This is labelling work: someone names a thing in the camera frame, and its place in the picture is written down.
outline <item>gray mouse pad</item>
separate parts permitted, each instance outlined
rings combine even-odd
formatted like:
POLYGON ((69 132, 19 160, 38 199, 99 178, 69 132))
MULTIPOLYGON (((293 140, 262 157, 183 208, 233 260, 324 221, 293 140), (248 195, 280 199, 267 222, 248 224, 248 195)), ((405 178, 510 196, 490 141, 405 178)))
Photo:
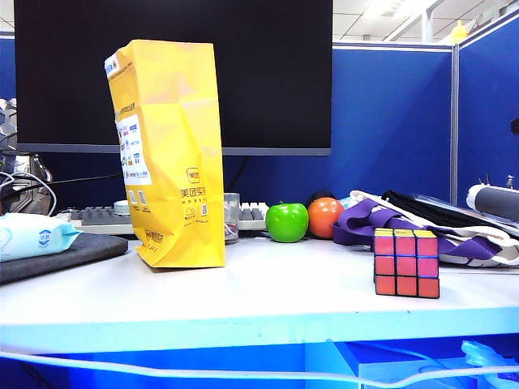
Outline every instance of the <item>gray mouse pad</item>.
POLYGON ((110 259, 126 253, 128 240, 110 235, 81 233, 68 250, 58 254, 0 262, 0 284, 110 259))

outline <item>green apple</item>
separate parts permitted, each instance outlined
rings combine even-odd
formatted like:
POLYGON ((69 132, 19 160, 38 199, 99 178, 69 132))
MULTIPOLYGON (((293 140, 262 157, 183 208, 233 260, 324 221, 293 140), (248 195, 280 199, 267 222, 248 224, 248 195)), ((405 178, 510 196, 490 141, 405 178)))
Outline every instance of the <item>green apple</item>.
POLYGON ((308 228, 308 211, 301 203, 281 203, 271 206, 265 215, 267 231, 277 242, 297 242, 308 228))

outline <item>keyboard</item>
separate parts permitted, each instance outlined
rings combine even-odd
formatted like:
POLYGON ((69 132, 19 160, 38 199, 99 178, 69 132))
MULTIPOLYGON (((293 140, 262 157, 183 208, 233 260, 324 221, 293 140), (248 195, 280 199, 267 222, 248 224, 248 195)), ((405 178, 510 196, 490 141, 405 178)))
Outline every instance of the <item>keyboard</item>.
POLYGON ((266 230, 265 215, 268 211, 266 203, 242 203, 240 205, 239 230, 266 230))
POLYGON ((85 233, 106 235, 132 235, 134 233, 130 215, 119 215, 115 213, 114 207, 66 209, 55 217, 70 221, 76 229, 85 233))
MULTIPOLYGON (((266 231, 266 203, 241 203, 238 229, 266 231)), ((129 215, 115 213, 114 207, 86 207, 82 210, 66 209, 55 217, 70 221, 76 229, 85 233, 106 235, 132 235, 134 233, 129 215)))

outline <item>white desk surface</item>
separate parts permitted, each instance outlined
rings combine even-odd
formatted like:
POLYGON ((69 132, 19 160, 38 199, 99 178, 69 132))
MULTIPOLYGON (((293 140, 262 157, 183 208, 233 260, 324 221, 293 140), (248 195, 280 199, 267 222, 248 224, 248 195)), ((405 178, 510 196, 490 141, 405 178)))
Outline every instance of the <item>white desk surface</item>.
POLYGON ((375 295, 361 247, 260 237, 226 254, 226 267, 157 271, 129 250, 4 285, 0 346, 81 353, 519 332, 513 271, 441 268, 431 300, 375 295))

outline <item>purple strap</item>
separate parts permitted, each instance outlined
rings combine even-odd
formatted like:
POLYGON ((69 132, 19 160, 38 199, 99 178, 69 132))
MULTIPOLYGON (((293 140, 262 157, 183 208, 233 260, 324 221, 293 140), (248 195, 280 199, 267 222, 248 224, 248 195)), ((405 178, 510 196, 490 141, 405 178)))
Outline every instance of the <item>purple strap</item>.
MULTIPOLYGON (((424 229, 405 220, 399 212, 389 208, 374 211, 379 204, 371 199, 364 199, 360 203, 347 208, 333 224, 333 241, 339 245, 371 246, 376 228, 387 229, 424 229)), ((472 259, 491 259, 501 251, 501 248, 489 242, 485 237, 472 237, 458 245, 444 237, 445 229, 427 226, 438 236, 438 251, 440 254, 454 255, 472 259)))

